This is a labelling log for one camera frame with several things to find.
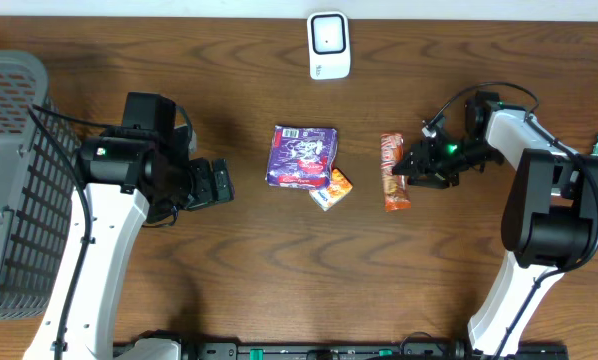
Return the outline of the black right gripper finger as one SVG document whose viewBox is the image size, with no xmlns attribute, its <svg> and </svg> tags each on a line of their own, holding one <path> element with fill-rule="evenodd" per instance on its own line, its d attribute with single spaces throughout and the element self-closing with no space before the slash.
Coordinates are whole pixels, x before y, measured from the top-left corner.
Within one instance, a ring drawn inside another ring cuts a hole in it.
<svg viewBox="0 0 598 360">
<path fill-rule="evenodd" d="M 409 186 L 418 185 L 419 170 L 416 168 L 394 167 L 392 174 L 401 177 Z"/>
<path fill-rule="evenodd" d="M 421 174 L 420 160 L 421 160 L 421 151 L 416 150 L 416 149 L 410 149 L 408 152 L 405 152 L 403 154 L 403 158 L 400 161 L 398 161 L 393 166 L 393 168 L 394 167 L 416 168 L 419 170 L 419 175 L 420 175 Z"/>
</svg>

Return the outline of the small orange box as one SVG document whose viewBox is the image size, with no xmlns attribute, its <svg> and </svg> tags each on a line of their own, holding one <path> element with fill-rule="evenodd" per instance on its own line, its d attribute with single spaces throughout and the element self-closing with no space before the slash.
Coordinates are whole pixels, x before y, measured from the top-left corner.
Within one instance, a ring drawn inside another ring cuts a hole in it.
<svg viewBox="0 0 598 360">
<path fill-rule="evenodd" d="M 320 190 L 310 190 L 309 195 L 323 211 L 328 211 L 345 198 L 352 189 L 353 184 L 348 178 L 339 169 L 334 169 L 330 184 Z"/>
</svg>

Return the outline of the purple snack bag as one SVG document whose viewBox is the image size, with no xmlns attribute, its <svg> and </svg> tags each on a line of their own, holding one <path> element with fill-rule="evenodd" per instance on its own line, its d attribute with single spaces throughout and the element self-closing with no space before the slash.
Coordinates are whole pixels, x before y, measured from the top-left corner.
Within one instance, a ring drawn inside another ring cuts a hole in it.
<svg viewBox="0 0 598 360">
<path fill-rule="evenodd" d="M 324 189 L 330 184 L 337 147 L 334 128 L 276 125 L 265 180 L 274 187 Z"/>
</svg>

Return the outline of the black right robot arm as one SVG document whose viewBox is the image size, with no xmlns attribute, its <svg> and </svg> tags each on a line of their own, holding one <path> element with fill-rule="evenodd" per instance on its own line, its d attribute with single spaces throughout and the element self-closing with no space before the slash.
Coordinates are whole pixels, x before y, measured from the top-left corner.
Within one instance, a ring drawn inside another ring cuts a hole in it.
<svg viewBox="0 0 598 360">
<path fill-rule="evenodd" d="M 462 172 L 489 161 L 515 177 L 501 222 L 506 254 L 485 302 L 468 322 L 472 359 L 519 357 L 521 334 L 550 288 L 598 251 L 598 157 L 580 154 L 542 127 L 534 108 L 504 102 L 486 82 L 461 90 L 461 139 L 438 112 L 391 174 L 408 184 L 455 187 Z"/>
</svg>

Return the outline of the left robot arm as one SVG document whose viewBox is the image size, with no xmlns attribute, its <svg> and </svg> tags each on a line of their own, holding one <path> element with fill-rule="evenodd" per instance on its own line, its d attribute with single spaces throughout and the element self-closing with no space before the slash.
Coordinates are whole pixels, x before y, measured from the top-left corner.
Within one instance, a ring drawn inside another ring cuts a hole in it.
<svg viewBox="0 0 598 360">
<path fill-rule="evenodd" d="M 168 227 L 180 212 L 234 198 L 223 159 L 192 159 L 196 135 L 184 109 L 131 92 L 122 122 L 104 125 L 68 156 L 75 186 L 66 247 L 27 359 L 111 359 L 120 295 L 137 235 Z"/>
</svg>

